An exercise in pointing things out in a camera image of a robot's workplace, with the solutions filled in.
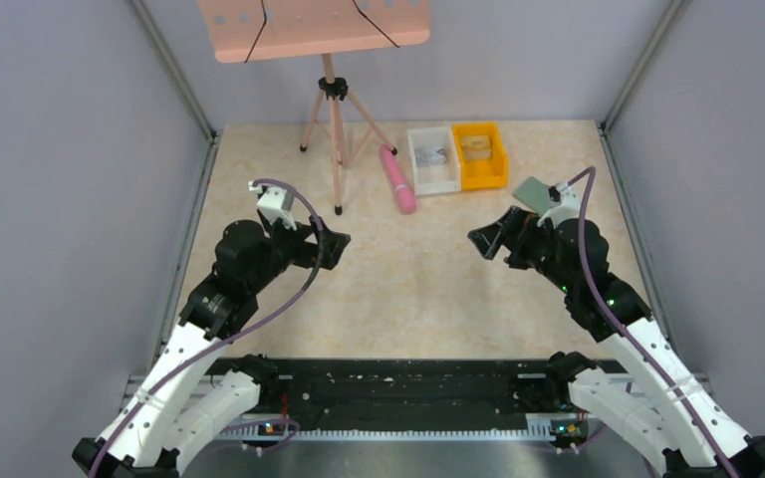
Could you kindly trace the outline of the green card holder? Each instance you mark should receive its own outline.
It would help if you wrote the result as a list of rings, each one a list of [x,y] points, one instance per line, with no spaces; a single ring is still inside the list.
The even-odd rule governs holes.
[[[556,205],[550,194],[550,186],[535,176],[527,177],[512,191],[512,196],[539,215]]]

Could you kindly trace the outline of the silver credit card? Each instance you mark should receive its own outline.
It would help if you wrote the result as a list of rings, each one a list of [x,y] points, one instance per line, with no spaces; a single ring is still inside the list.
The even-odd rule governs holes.
[[[440,145],[418,146],[413,152],[418,167],[441,165],[448,161],[446,148]]]

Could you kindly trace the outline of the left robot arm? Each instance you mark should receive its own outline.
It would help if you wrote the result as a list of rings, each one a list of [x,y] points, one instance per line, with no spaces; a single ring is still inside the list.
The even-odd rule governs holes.
[[[259,402],[262,379],[230,371],[187,402],[222,349],[252,328],[257,296],[289,267],[331,270],[351,242],[324,223],[240,220],[215,247],[211,273],[191,291],[159,359],[121,414],[73,460],[90,477],[179,477],[232,420]]]

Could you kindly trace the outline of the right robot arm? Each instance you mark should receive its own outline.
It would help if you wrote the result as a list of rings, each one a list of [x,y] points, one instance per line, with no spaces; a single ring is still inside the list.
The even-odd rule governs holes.
[[[559,288],[571,318],[645,396],[636,400],[580,353],[556,353],[547,376],[560,402],[593,414],[659,477],[765,477],[765,435],[733,420],[686,367],[648,305],[610,271],[610,244],[594,222],[554,225],[512,206],[467,237],[483,258],[507,249],[509,268],[534,270]]]

